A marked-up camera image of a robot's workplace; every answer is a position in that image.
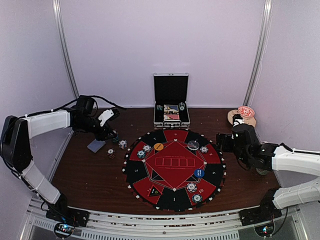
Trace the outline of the dark blue green chip stack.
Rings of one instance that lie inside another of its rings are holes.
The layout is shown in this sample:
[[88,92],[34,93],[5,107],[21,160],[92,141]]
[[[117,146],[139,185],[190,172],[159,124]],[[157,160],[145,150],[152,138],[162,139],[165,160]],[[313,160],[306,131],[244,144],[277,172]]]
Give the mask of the dark blue green chip stack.
[[116,134],[115,137],[112,138],[113,143],[118,143],[119,142],[119,135]]

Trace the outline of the teal chip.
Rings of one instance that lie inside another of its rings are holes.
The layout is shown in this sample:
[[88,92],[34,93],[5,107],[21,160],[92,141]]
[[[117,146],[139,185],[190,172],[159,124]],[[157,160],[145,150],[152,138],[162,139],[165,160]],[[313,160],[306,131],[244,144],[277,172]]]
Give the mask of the teal chip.
[[139,150],[136,155],[139,159],[144,159],[146,156],[146,152],[144,150]]

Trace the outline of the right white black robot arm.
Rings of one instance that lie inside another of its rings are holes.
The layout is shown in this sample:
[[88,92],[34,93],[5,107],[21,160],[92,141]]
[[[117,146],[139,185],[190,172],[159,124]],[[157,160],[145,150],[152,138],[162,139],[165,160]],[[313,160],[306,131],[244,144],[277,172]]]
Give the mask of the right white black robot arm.
[[232,127],[232,133],[216,135],[217,148],[233,153],[247,169],[290,171],[316,176],[309,182],[269,190],[256,210],[259,220],[268,220],[276,209],[320,200],[320,153],[290,148],[284,143],[261,143],[255,128],[245,123]]

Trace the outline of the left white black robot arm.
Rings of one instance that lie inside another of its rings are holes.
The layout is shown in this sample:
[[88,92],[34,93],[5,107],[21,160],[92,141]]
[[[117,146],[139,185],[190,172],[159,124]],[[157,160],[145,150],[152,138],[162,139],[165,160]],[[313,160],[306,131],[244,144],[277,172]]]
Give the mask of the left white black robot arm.
[[72,218],[63,194],[52,185],[37,167],[31,141],[38,136],[56,130],[91,133],[96,141],[106,141],[117,136],[109,122],[116,119],[121,106],[98,95],[80,95],[62,106],[27,113],[22,116],[8,115],[0,137],[0,156],[9,170],[21,179],[32,192],[45,202],[54,205],[52,213],[61,222]]

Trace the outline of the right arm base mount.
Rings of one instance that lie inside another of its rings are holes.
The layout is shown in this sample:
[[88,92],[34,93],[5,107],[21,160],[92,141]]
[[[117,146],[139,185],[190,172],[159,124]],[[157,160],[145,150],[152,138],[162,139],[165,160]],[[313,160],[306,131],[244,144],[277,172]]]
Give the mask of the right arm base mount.
[[276,208],[273,203],[277,190],[278,188],[269,189],[260,201],[258,207],[245,208],[239,212],[242,226],[266,222],[282,216],[282,211]]

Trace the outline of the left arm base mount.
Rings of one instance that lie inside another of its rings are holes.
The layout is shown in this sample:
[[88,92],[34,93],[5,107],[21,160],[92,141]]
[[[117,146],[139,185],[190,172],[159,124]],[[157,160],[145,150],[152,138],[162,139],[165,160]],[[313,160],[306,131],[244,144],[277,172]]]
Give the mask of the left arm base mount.
[[65,223],[74,227],[86,227],[90,213],[86,210],[68,207],[66,212],[58,211],[50,208],[46,214],[46,218],[55,220],[60,223]]

